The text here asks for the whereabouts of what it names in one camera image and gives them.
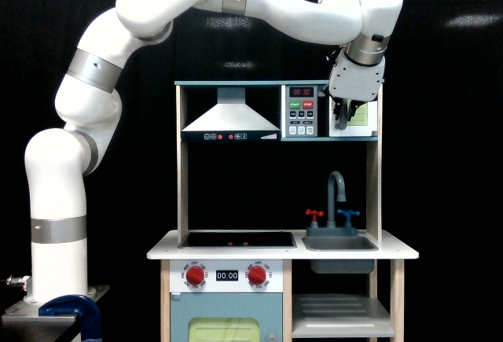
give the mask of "green start button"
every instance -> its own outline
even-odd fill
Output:
[[[300,108],[300,100],[290,101],[290,108]]]

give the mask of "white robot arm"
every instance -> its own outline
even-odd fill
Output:
[[[330,75],[333,97],[375,98],[384,50],[402,0],[117,0],[81,38],[56,96],[63,130],[37,134],[25,155],[31,198],[32,294],[45,303],[85,294],[86,195],[119,122],[114,86],[129,56],[165,40],[190,7],[257,17],[305,42],[342,45]]]

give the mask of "black background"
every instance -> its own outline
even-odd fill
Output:
[[[0,278],[31,272],[26,144],[63,126],[56,90],[86,26],[114,2],[0,0]],[[475,26],[481,15],[493,23]],[[472,24],[449,24],[459,16]],[[89,283],[111,285],[100,301],[105,340],[159,339],[160,265],[146,252],[176,229],[174,81],[329,75],[332,47],[220,17],[184,13],[166,42],[133,54],[117,84],[123,117],[85,180]],[[503,0],[405,0],[388,47],[383,228],[420,253],[406,261],[408,341],[501,340],[502,17]],[[193,95],[193,106],[214,97]],[[349,205],[365,210],[365,143],[196,145],[189,159],[191,227],[304,228],[303,210],[326,207],[333,170],[344,174]],[[387,307],[389,263],[379,267]],[[365,278],[315,276],[296,262],[293,285],[364,292]]]

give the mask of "black cooktop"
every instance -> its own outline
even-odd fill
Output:
[[[180,248],[295,247],[290,232],[190,232]]]

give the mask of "blue oven door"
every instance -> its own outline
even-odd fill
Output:
[[[171,342],[283,340],[281,293],[171,294]]]

